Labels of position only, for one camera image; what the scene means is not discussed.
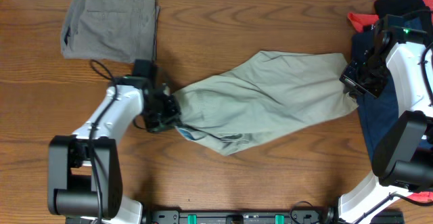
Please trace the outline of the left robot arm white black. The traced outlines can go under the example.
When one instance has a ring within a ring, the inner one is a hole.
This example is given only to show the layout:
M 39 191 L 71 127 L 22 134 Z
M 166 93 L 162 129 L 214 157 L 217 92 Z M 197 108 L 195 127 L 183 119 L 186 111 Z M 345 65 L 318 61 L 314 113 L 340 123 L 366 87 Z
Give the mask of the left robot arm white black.
M 108 80 L 106 96 L 71 135 L 49 144 L 47 205 L 66 223 L 151 223 L 139 201 L 123 194 L 118 144 L 129 125 L 142 117 L 142 129 L 160 133 L 180 122 L 180 109 L 156 63 L 136 60 L 131 74 Z

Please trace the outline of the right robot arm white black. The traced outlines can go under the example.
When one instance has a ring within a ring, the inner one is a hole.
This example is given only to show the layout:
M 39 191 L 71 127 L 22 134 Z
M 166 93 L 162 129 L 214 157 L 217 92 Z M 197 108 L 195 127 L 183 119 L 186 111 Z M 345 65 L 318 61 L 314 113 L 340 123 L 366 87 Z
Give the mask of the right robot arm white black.
M 379 19 L 340 80 L 359 103 L 371 172 L 339 197 L 331 223 L 402 223 L 386 208 L 432 191 L 432 25 L 421 9 Z

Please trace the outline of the light khaki shorts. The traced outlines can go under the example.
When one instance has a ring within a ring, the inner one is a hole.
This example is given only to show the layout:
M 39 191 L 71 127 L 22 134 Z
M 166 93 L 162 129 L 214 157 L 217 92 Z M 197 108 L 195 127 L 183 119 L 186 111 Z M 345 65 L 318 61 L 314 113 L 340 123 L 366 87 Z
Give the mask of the light khaki shorts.
M 177 131 L 228 156 L 350 114 L 341 53 L 260 51 L 234 69 L 175 92 Z

